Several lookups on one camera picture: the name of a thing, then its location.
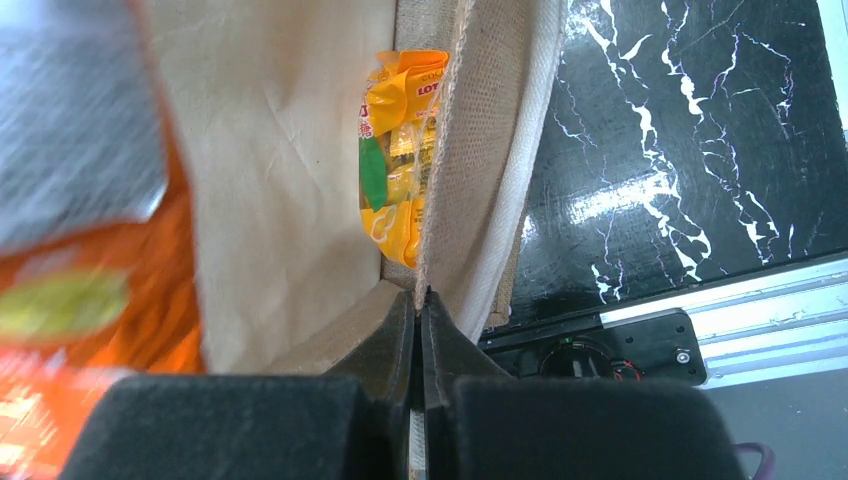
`white fabric edge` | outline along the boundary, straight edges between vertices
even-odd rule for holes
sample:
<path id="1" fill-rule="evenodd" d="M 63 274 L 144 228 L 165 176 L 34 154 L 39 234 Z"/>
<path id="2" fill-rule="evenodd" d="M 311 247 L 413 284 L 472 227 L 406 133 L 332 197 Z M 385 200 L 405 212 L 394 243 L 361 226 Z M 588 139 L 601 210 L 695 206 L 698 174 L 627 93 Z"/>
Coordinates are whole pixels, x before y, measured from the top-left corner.
<path id="1" fill-rule="evenodd" d="M 482 254 L 471 278 L 470 295 L 456 317 L 462 319 L 458 322 L 462 333 L 475 342 L 489 317 L 524 209 L 562 47 L 566 0 L 539 0 L 534 4 L 535 26 L 515 134 Z"/>

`plastic wrapper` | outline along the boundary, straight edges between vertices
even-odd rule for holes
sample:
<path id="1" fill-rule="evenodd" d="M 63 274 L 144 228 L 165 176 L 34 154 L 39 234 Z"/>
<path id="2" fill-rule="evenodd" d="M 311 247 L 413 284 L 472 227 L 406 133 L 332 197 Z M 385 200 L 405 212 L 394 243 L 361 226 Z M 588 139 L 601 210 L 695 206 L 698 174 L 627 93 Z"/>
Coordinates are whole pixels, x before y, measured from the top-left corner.
<path id="1" fill-rule="evenodd" d="M 128 374 L 0 351 L 0 476 L 56 478 L 97 402 Z"/>
<path id="2" fill-rule="evenodd" d="M 2 11 L 0 348 L 203 371 L 191 192 L 141 4 Z"/>
<path id="3" fill-rule="evenodd" d="M 382 52 L 359 112 L 360 213 L 386 258 L 416 266 L 448 54 Z"/>

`orange snack package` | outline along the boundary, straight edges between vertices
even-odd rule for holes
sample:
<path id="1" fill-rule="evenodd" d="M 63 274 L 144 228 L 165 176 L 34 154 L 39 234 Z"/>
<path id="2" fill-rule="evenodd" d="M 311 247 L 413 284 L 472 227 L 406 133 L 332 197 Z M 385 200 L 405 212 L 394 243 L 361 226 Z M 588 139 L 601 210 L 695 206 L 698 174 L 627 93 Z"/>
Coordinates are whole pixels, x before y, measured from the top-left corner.
<path id="1" fill-rule="evenodd" d="M 27 108 L 0 105 L 18 128 L 0 129 L 17 147 L 0 152 L 10 166 L 0 185 L 0 349 L 61 355 L 73 368 L 203 372 L 191 191 L 141 5 L 86 3 L 50 2 L 42 17 L 12 9 L 0 21 L 0 40 L 17 35 L 11 53 L 29 82 L 9 94 Z M 64 56 L 36 59 L 36 48 Z"/>
<path id="2" fill-rule="evenodd" d="M 74 370 L 0 353 L 0 475 L 49 480 L 67 460 L 88 414 L 121 371 Z"/>

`cable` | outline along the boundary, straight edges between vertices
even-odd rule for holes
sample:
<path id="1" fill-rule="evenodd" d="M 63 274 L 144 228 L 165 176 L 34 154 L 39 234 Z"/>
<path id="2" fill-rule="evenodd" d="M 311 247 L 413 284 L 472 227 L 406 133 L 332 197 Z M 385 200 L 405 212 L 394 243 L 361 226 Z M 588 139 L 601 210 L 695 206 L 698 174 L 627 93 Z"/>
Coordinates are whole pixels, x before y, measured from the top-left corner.
<path id="1" fill-rule="evenodd" d="M 760 467 L 757 468 L 757 473 L 754 474 L 751 480 L 774 480 L 775 463 L 777 456 L 771 448 L 762 443 L 739 443 L 733 446 L 737 455 L 746 453 L 759 453 Z"/>

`purple wire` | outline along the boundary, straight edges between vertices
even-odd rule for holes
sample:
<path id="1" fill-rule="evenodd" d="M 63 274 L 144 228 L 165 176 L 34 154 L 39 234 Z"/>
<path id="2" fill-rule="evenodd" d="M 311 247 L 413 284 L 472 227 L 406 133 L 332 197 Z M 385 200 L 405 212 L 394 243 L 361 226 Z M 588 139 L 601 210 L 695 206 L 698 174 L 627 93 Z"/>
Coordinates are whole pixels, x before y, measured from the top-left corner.
<path id="1" fill-rule="evenodd" d="M 758 453 L 762 457 L 760 467 L 754 474 L 752 480 L 774 480 L 776 456 L 772 449 L 762 443 L 739 443 L 734 445 L 737 455 L 745 453 Z"/>

